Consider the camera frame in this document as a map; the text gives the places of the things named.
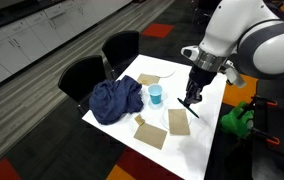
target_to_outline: blue cloth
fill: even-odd
[[[94,87],[89,100],[90,109],[99,123],[115,123],[123,113],[141,111],[141,88],[142,85],[130,76],[118,81],[104,80]]]

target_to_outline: black chair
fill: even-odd
[[[209,22],[220,1],[221,0],[197,0],[197,4],[193,12],[192,23],[196,17],[198,18],[198,24],[202,22]]]
[[[89,110],[88,99],[93,88],[106,79],[102,57],[81,58],[69,65],[62,73],[58,87],[78,103],[84,115]]]
[[[117,78],[139,55],[139,32],[122,31],[109,37],[102,51],[112,67],[111,76]]]

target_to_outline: cup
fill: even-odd
[[[151,97],[151,102],[153,104],[160,104],[162,96],[162,87],[159,84],[151,84],[149,86],[148,91]]]

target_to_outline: marker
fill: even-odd
[[[187,110],[189,110],[195,117],[200,118],[190,107],[186,107],[186,106],[184,105],[184,102],[183,102],[180,98],[178,98],[178,101],[179,101]]]

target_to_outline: tabletop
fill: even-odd
[[[190,120],[191,134],[188,136],[171,135],[163,124],[163,112],[172,105],[178,106],[178,97],[184,99],[191,66],[139,55],[118,79],[120,80],[128,75],[137,80],[141,73],[152,75],[156,74],[154,72],[165,69],[174,69],[174,73],[159,80],[164,91],[163,103],[160,106],[152,106],[147,94],[147,86],[143,85],[141,92],[144,107],[141,112],[124,114],[118,122],[112,125],[99,124],[92,111],[88,111],[83,120],[183,179],[204,179],[226,77],[218,73],[212,83],[203,88],[201,93],[203,101],[190,106],[200,116],[200,118],[194,116]],[[141,114],[146,123],[168,132],[161,150],[134,138],[138,128],[134,118],[138,114]]]

